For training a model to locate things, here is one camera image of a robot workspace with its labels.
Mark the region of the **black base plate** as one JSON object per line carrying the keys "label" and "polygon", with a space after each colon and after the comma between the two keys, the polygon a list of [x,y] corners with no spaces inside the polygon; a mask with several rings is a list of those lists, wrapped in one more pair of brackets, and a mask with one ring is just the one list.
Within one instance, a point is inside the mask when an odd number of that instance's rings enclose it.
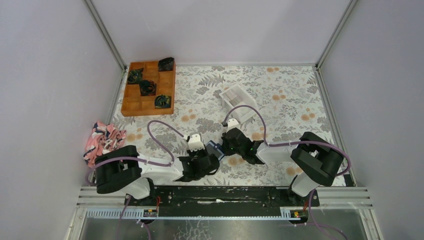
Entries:
{"label": "black base plate", "polygon": [[153,207],[160,217],[277,217],[281,208],[303,209],[307,196],[275,186],[155,186],[131,207]]}

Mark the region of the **dark rolled cloth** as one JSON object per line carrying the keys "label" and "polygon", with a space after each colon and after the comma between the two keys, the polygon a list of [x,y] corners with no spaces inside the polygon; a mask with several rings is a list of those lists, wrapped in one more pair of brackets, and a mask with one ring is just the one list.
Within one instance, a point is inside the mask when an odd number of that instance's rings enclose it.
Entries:
{"label": "dark rolled cloth", "polygon": [[155,97],[154,107],[156,109],[169,109],[172,105],[172,97],[170,95],[160,94]]}
{"label": "dark rolled cloth", "polygon": [[159,72],[171,72],[174,70],[175,58],[166,57],[158,61],[157,67]]}
{"label": "dark rolled cloth", "polygon": [[157,84],[154,81],[142,79],[138,85],[142,97],[156,95]]}
{"label": "dark rolled cloth", "polygon": [[144,68],[132,69],[128,72],[127,75],[127,84],[128,85],[138,85],[143,79]]}

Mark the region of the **dark rolled cloth middle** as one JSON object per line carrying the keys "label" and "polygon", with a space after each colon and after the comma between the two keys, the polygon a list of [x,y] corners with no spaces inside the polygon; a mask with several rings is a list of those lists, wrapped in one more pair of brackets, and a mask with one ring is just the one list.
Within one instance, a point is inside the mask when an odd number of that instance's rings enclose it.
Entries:
{"label": "dark rolled cloth middle", "polygon": [[157,84],[154,81],[142,79],[138,85],[142,97],[156,95]]}

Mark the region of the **floral tablecloth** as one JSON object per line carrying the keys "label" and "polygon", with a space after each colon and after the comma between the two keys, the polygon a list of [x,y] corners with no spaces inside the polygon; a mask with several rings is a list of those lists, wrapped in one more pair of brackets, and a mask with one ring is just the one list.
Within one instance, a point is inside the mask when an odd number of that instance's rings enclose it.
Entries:
{"label": "floral tablecloth", "polygon": [[187,154],[181,134],[200,133],[204,142],[221,139],[227,110],[219,94],[233,85],[257,103],[258,114],[241,125],[250,139],[295,141],[312,132],[334,142],[311,66],[177,66],[173,114],[124,117],[120,95],[111,122],[126,130],[126,145],[169,161]]}

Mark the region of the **dark rolled cloth top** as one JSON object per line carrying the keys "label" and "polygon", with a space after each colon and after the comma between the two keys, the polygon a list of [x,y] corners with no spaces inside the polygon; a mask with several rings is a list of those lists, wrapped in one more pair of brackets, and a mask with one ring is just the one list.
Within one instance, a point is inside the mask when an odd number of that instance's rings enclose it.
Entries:
{"label": "dark rolled cloth top", "polygon": [[175,58],[166,57],[158,61],[157,67],[159,72],[171,72],[174,70]]}

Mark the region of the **blue leather card holder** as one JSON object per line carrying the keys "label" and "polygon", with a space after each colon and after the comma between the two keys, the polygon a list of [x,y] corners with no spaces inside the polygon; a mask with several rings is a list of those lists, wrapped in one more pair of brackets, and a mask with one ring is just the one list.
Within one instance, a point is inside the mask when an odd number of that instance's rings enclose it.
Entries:
{"label": "blue leather card holder", "polygon": [[213,140],[205,144],[205,149],[209,155],[217,157],[218,161],[221,161],[226,156],[222,146],[219,143],[215,143]]}

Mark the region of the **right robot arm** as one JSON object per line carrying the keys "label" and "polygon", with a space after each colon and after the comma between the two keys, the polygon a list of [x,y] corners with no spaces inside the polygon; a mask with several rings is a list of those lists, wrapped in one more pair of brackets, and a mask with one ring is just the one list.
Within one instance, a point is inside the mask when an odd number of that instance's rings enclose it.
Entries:
{"label": "right robot arm", "polygon": [[290,183],[287,201],[301,205],[309,193],[319,186],[330,187],[346,159],[346,155],[312,132],[305,132],[294,142],[251,140],[239,129],[223,133],[223,151],[227,156],[239,155],[251,165],[268,165],[276,162],[293,162],[301,170]]}

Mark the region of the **stack of cards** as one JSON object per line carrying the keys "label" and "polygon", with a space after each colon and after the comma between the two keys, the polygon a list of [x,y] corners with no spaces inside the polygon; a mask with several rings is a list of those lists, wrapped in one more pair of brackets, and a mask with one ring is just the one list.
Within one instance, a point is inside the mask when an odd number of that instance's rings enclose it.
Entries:
{"label": "stack of cards", "polygon": [[234,92],[233,90],[227,91],[225,94],[225,99],[229,102],[232,106],[237,106],[240,104],[243,99],[240,95],[237,94],[237,92]]}

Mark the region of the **pink patterned cloth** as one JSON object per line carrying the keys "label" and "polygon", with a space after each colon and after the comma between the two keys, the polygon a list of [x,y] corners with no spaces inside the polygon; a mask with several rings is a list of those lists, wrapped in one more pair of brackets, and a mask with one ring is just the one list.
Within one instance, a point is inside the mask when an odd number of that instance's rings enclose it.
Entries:
{"label": "pink patterned cloth", "polygon": [[104,124],[97,121],[91,131],[85,148],[83,159],[89,168],[95,165],[95,159],[104,154],[123,147],[127,131],[119,129],[114,124]]}

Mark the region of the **dark rolled cloth left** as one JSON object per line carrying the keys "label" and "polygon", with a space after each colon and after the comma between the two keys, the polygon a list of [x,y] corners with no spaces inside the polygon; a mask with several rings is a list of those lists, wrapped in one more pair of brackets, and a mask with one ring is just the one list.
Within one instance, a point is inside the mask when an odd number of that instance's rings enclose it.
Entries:
{"label": "dark rolled cloth left", "polygon": [[132,69],[128,72],[127,75],[127,84],[128,85],[138,85],[143,79],[144,68]]}

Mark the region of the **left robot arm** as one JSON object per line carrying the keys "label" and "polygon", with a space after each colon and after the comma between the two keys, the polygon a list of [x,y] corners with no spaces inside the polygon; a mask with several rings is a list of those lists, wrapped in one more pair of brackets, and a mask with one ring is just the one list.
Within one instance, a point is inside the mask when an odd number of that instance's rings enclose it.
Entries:
{"label": "left robot arm", "polygon": [[97,157],[94,161],[96,192],[122,192],[148,206],[155,200],[154,181],[192,182],[219,169],[219,158],[206,149],[189,151],[173,162],[147,157],[128,145]]}

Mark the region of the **dark rolled cloth bottom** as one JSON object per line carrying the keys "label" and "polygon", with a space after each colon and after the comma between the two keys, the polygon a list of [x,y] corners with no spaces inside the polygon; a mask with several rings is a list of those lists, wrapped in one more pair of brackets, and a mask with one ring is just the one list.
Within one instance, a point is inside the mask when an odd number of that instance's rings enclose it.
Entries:
{"label": "dark rolled cloth bottom", "polygon": [[155,97],[154,107],[156,109],[169,109],[172,105],[172,97],[170,95],[160,94]]}

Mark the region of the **white plastic card box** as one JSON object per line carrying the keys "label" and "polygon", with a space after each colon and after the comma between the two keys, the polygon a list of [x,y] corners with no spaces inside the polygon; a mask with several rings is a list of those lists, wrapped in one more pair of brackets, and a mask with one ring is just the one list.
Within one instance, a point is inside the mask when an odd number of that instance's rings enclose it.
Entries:
{"label": "white plastic card box", "polygon": [[[230,111],[234,107],[247,105],[258,109],[256,100],[240,85],[235,84],[219,94],[221,105],[226,110]],[[230,116],[236,119],[239,123],[244,123],[256,113],[249,107],[240,107],[230,113]]]}

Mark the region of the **wooden compartment tray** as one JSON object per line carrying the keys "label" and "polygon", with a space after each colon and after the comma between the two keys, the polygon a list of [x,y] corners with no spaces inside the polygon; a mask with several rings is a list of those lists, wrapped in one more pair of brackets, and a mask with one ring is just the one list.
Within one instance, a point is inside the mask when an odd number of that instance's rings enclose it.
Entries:
{"label": "wooden compartment tray", "polygon": [[131,62],[124,82],[120,110],[124,117],[174,113],[176,63],[173,57]]}

